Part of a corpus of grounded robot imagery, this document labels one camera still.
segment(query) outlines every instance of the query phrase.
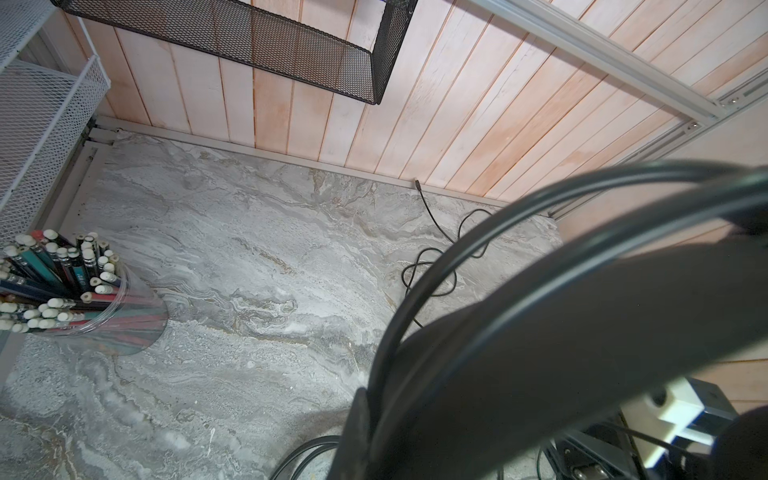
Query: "black tube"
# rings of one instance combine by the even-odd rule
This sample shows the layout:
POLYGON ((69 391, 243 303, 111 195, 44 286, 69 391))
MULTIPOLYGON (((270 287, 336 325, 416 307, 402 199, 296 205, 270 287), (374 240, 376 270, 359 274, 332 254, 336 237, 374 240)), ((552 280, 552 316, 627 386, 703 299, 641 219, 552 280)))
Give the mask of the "black tube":
POLYGON ((290 464, 293 460, 296 460, 299 455, 306 452, 307 450, 314 449, 315 447, 322 445, 334 445, 334 447, 336 447, 340 440, 340 435, 326 435, 324 437, 317 437, 316 439, 304 442, 296 450, 293 450, 291 453, 289 453, 288 456, 277 466, 277 468, 275 468, 275 472, 270 475, 270 480, 277 480, 277 477, 280 476, 280 473, 282 473, 283 470, 285 470, 285 467, 287 467, 288 464, 290 464))
POLYGON ((605 168, 545 187, 484 220, 451 245, 419 278, 389 322, 373 358, 368 382, 372 427, 376 427, 382 415, 381 401, 386 377, 411 320, 442 281, 477 249, 531 215, 585 194, 653 182, 702 182, 738 170, 741 168, 732 164, 709 161, 653 161, 605 168))
POLYGON ((430 368, 434 353, 424 355, 412 367, 410 378, 421 380, 417 384, 406 380, 399 387, 372 438, 371 457, 381 458, 429 399, 498 332, 539 300, 614 258, 676 230, 765 206, 768 167, 739 171, 632 211, 529 266, 480 302, 472 314, 482 319, 480 323, 457 324, 445 343, 453 339, 460 349, 429 382, 423 381, 426 376, 422 371, 430 368))
POLYGON ((314 452, 310 453, 306 456, 304 460, 301 461, 298 467, 296 467, 296 470, 293 471, 293 474, 290 476, 290 480, 299 480, 299 477, 301 476, 301 472, 304 471, 307 465, 311 463, 312 460, 318 457, 318 455, 328 452, 329 450, 333 450, 339 445, 323 445, 322 447, 318 447, 314 452))

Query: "black metal mesh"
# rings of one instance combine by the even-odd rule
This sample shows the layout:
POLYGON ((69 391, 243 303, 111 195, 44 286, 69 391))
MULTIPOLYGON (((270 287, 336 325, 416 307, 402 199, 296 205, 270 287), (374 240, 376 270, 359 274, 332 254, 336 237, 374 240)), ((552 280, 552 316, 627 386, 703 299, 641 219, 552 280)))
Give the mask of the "black metal mesh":
POLYGON ((373 52, 238 0, 51 0, 67 13, 381 103, 417 0, 384 8, 373 52))

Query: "transparent container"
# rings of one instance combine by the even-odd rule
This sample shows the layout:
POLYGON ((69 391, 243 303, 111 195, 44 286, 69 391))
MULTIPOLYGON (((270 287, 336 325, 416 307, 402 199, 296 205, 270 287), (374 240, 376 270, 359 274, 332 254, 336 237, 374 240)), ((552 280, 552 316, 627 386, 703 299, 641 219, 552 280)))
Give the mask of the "transparent container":
POLYGON ((37 335, 107 355, 133 355, 152 345, 165 330, 168 308, 122 262, 116 273, 121 279, 120 288, 114 300, 96 318, 82 324, 48 329, 37 335))

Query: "black wire mesh shelf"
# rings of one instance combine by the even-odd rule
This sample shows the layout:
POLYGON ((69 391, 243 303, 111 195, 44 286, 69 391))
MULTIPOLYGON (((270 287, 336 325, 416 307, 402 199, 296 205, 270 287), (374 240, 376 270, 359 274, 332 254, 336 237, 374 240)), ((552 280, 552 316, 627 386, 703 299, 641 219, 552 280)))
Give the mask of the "black wire mesh shelf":
POLYGON ((417 0, 387 2, 373 51, 239 0, 51 0, 72 15, 381 103, 417 0))

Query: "white baseboard trim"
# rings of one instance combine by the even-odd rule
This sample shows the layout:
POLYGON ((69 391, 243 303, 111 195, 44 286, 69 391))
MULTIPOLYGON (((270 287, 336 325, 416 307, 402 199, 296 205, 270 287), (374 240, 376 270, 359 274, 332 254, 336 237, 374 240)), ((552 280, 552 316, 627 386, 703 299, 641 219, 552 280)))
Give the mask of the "white baseboard trim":
MULTIPOLYGON (((334 174, 349 175, 350 177, 363 178, 365 180, 373 180, 381 182, 383 184, 396 185, 398 187, 415 189, 414 183, 408 180, 401 180, 399 178, 385 177, 379 174, 371 174, 360 170, 353 170, 352 168, 341 167, 339 165, 324 164, 323 162, 307 160, 305 158, 292 157, 291 155, 276 154, 271 151, 260 150, 258 148, 246 147, 245 145, 233 144, 228 141, 213 140, 205 137, 198 137, 197 135, 185 134, 179 131, 166 130, 164 128, 151 127, 150 125, 136 124, 132 121, 118 120, 117 118, 105 117, 99 115, 96 120, 96 125, 108 130, 121 129, 136 134, 149 135, 151 137, 160 137, 168 140, 175 140, 184 142, 185 144, 199 145, 201 147, 216 148, 218 150, 230 151, 236 154, 251 155, 254 157, 266 158, 267 160, 275 160, 283 162, 285 164, 299 165, 301 167, 315 168, 317 170, 324 170, 327 172, 333 172, 334 174)), ((493 198, 478 197, 477 195, 464 194, 461 192, 454 192, 446 190, 444 188, 430 187, 429 185, 422 184, 422 190, 431 194, 445 195, 446 197, 459 198, 461 200, 469 200, 471 202, 477 202, 479 204, 492 205, 493 207, 506 207, 507 202, 496 200, 493 198)))

